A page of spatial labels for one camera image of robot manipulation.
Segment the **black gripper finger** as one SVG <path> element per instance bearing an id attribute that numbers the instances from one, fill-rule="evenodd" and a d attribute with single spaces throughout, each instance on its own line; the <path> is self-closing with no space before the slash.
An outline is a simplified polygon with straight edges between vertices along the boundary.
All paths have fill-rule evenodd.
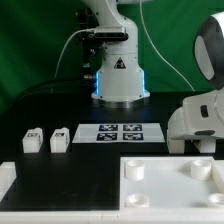
<path id="1" fill-rule="evenodd" d="M 215 138 L 208 138 L 197 140 L 195 145 L 200 153 L 215 153 L 216 152 L 216 139 Z"/>
<path id="2" fill-rule="evenodd" d="M 168 151 L 170 154 L 183 154 L 184 153 L 184 141 L 169 139 L 167 141 Z"/>

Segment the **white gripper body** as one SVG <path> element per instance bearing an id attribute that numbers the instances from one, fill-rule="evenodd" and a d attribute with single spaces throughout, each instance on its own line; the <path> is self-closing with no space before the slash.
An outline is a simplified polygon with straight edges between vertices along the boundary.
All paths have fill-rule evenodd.
<path id="1" fill-rule="evenodd" d="M 224 138 L 224 94 L 205 93 L 187 97 L 168 121 L 172 140 Z"/>

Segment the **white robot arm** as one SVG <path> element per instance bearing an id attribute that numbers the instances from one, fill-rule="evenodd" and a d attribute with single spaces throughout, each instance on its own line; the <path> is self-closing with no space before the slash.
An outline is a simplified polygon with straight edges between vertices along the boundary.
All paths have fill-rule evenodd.
<path id="1" fill-rule="evenodd" d="M 96 16 L 99 26 L 93 36 L 103 42 L 102 66 L 96 73 L 92 98 L 113 107 L 129 106 L 147 99 L 144 72 L 138 65 L 138 29 L 122 16 L 119 4 L 148 0 L 82 0 Z M 212 153 L 216 141 L 224 139 L 224 12 L 211 15 L 194 42 L 194 55 L 205 79 L 214 90 L 187 97 L 168 121 L 167 145 L 182 154 L 187 140 L 197 140 L 202 153 Z"/>

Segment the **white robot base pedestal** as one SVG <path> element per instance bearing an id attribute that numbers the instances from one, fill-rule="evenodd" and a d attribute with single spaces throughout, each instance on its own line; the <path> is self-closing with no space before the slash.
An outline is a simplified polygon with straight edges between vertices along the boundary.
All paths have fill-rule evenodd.
<path id="1" fill-rule="evenodd" d="M 96 72 L 94 102 L 108 107 L 130 107 L 148 100 L 144 70 L 138 64 L 138 28 L 131 20 L 113 22 L 102 28 L 124 27 L 126 41 L 103 41 L 102 64 Z"/>

